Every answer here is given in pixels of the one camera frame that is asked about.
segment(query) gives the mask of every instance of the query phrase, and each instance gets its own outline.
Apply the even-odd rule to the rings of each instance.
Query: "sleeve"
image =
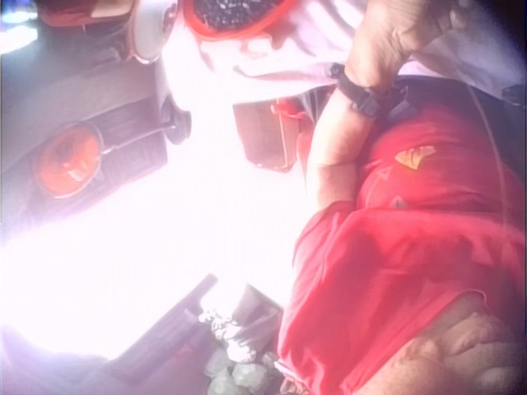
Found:
[[[318,387],[318,382],[324,378],[324,374],[320,373],[324,372],[319,366],[320,352],[324,355],[326,351],[333,352],[331,347],[320,350],[325,344],[319,342],[318,335],[322,334],[325,338],[327,330],[334,331],[337,327],[327,315],[328,307],[336,304],[334,293],[324,292],[325,254],[335,238],[339,237],[344,221],[353,212],[355,208],[350,202],[333,203],[311,218],[296,243],[293,263],[295,281],[284,311],[277,350],[282,363],[298,374],[309,388]],[[330,316],[339,319],[338,315]],[[313,348],[317,350],[316,355],[312,355]]]
[[[304,269],[305,263],[324,254],[331,236],[356,208],[350,202],[335,202],[317,212],[304,227],[295,245],[294,268]]]

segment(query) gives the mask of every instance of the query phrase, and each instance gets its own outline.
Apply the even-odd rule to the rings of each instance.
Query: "orange lens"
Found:
[[[40,153],[37,176],[56,198],[78,193],[100,166],[100,140],[91,128],[77,125],[47,142]]]

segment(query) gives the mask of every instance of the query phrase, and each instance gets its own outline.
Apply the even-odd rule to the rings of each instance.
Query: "red t-shirt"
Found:
[[[470,290],[523,334],[525,191],[470,123],[441,108],[378,138],[358,208],[313,217],[278,353],[314,394],[352,393]]]

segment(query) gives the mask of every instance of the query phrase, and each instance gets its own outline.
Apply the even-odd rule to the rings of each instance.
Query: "man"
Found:
[[[467,18],[451,1],[369,0],[315,127],[316,214],[278,346],[313,394],[525,393],[524,185],[484,115],[424,104],[376,123],[411,53]]]

